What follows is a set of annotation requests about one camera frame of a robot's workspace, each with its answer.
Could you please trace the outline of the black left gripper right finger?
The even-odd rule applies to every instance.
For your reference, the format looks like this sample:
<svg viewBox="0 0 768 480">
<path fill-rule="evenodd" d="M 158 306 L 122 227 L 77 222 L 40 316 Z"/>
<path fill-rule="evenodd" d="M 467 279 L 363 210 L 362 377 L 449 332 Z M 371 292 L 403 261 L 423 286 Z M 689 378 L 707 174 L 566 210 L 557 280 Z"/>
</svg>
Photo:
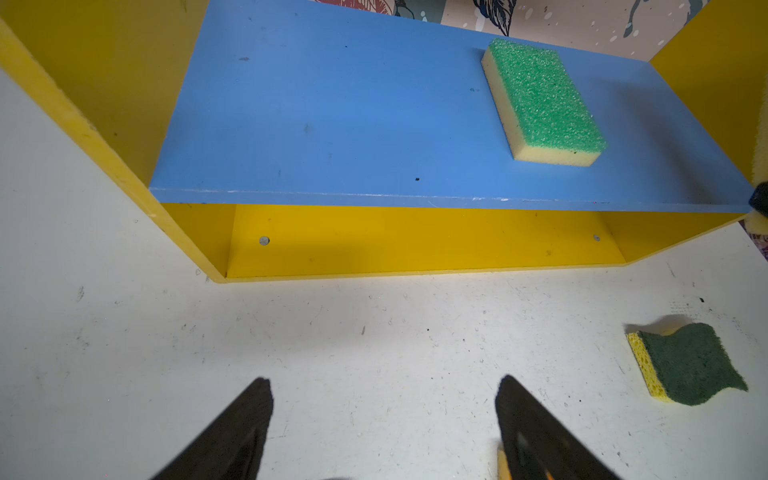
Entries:
<svg viewBox="0 0 768 480">
<path fill-rule="evenodd" d="M 499 384 L 495 410 L 511 479 L 617 477 L 510 375 Z"/>
</svg>

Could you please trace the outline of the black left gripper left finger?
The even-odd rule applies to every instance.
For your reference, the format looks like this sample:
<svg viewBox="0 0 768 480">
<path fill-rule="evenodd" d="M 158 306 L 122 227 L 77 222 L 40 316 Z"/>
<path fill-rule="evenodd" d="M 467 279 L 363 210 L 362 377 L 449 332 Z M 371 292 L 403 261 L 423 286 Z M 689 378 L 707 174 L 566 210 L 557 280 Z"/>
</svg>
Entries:
<svg viewBox="0 0 768 480">
<path fill-rule="evenodd" d="M 273 409 L 270 381 L 255 379 L 154 479 L 255 479 Z"/>
</svg>

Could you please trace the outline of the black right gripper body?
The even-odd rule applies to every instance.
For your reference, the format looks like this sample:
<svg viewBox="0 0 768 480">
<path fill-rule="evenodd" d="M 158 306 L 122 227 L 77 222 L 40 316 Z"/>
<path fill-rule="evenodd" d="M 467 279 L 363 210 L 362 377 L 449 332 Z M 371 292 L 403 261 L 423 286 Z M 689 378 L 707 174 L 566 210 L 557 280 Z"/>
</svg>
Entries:
<svg viewBox="0 0 768 480">
<path fill-rule="evenodd" d="M 768 182 L 761 182 L 755 187 L 749 199 L 750 207 L 763 217 L 768 217 Z"/>
</svg>

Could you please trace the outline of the yellow shelf unit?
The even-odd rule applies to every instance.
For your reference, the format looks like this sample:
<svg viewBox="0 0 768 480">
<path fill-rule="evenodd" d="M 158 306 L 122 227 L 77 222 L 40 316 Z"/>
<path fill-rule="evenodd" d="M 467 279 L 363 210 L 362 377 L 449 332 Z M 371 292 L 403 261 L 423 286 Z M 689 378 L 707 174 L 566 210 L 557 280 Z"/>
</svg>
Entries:
<svg viewBox="0 0 768 480">
<path fill-rule="evenodd" d="M 621 266 L 749 211 L 163 203 L 150 182 L 211 2 L 5 1 L 1 66 L 217 283 Z M 683 8 L 687 25 L 644 62 L 753 194 L 767 181 L 767 5 Z"/>
</svg>

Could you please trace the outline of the orange sponge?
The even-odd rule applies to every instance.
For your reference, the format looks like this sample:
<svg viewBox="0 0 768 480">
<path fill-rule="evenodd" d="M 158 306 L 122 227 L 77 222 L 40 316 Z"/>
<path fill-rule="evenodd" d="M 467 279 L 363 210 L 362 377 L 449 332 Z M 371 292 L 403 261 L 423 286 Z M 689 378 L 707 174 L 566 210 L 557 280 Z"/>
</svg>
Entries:
<svg viewBox="0 0 768 480">
<path fill-rule="evenodd" d="M 498 480 L 511 480 L 507 457 L 502 449 L 497 450 Z"/>
</svg>

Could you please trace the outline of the dark green wavy sponge left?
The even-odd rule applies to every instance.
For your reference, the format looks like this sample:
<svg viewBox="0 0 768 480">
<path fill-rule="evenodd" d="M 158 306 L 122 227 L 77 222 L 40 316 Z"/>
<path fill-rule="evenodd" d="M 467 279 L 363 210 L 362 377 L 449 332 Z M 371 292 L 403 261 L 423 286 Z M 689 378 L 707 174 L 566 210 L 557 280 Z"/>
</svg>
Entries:
<svg viewBox="0 0 768 480">
<path fill-rule="evenodd" d="M 689 323 L 666 334 L 636 330 L 626 338 L 657 400 L 697 406 L 726 389 L 749 390 L 708 324 Z"/>
</svg>

